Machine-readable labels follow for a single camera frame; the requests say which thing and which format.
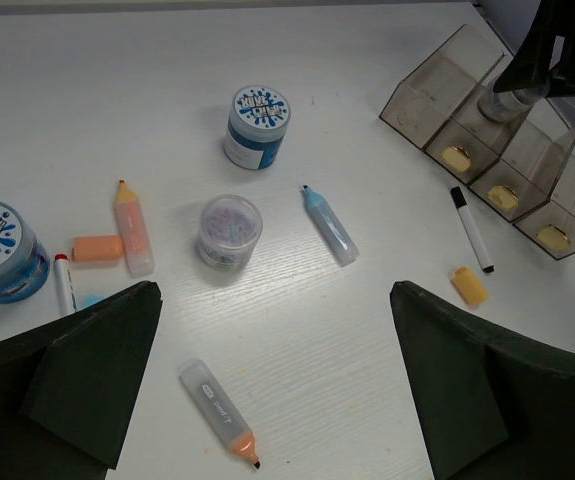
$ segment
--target white marker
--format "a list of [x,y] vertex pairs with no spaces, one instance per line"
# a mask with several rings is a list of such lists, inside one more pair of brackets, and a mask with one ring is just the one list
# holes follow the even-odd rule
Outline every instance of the white marker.
[[474,222],[474,217],[471,215],[471,211],[467,206],[460,187],[451,189],[451,198],[454,199],[454,204],[458,209],[460,219],[463,221],[471,246],[474,248],[474,253],[476,254],[476,258],[478,258],[478,263],[480,263],[480,268],[482,268],[485,273],[492,273],[494,271],[494,262],[492,262],[489,253],[487,253],[487,248],[485,248],[485,244],[483,243],[483,237],[480,236],[478,227]]
[[59,253],[54,258],[54,276],[56,277],[56,291],[60,313],[63,317],[76,313],[76,297],[74,297],[74,285],[71,283],[69,272],[69,259],[64,253]]

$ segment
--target blue label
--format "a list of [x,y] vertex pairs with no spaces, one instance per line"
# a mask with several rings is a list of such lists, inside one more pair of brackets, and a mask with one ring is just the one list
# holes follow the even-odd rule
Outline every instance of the blue label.
[[236,140],[236,142],[238,142],[240,145],[250,150],[263,152],[262,157],[260,159],[260,164],[258,165],[259,170],[267,168],[274,163],[274,161],[276,160],[276,155],[278,155],[278,149],[280,148],[280,144],[283,143],[283,138],[285,138],[281,137],[278,140],[274,140],[273,142],[267,142],[267,143],[253,142],[243,137],[240,133],[238,133],[232,126],[231,122],[228,122],[227,128],[229,129],[229,134],[232,136],[232,138]]
[[49,258],[44,247],[36,241],[25,265],[0,285],[0,303],[18,302],[33,295],[45,284],[48,276]]

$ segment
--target blue jar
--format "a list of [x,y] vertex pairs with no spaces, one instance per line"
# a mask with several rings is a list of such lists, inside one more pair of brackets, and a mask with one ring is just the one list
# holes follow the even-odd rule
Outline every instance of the blue jar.
[[45,248],[18,212],[0,202],[0,303],[33,295],[48,276]]
[[232,100],[225,153],[239,167],[260,170],[274,163],[291,118],[289,103],[269,87],[249,85]]

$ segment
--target highlighter cap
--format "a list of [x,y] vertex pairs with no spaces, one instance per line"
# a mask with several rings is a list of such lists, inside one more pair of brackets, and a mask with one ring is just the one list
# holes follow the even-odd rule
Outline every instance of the highlighter cap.
[[123,253],[123,241],[118,235],[77,237],[72,260],[79,263],[117,262]]

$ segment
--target marker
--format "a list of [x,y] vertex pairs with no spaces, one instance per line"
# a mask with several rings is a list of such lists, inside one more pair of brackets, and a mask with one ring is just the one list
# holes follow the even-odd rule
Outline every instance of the marker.
[[360,254],[356,244],[338,220],[327,200],[307,185],[303,185],[303,189],[305,190],[305,210],[316,224],[329,249],[338,259],[340,266],[349,265]]
[[76,313],[78,309],[76,308],[74,285],[71,282],[71,272],[69,271],[69,259],[64,253],[59,253],[54,257],[54,276],[56,277],[60,313],[63,317]]
[[118,230],[123,240],[127,267],[134,277],[154,273],[154,254],[151,251],[145,217],[140,208],[140,200],[129,189],[124,180],[118,184],[118,193],[114,200],[114,213]]
[[451,198],[454,200],[454,205],[456,205],[460,219],[463,221],[471,246],[474,249],[478,263],[480,263],[480,268],[482,268],[485,273],[492,273],[494,271],[494,262],[492,262],[489,253],[487,253],[487,248],[485,248],[485,244],[483,243],[483,237],[480,236],[478,227],[474,222],[474,217],[471,215],[471,211],[467,206],[460,187],[451,189]]
[[256,439],[251,428],[205,362],[191,360],[180,373],[180,380],[225,448],[245,458],[256,469],[260,468]]

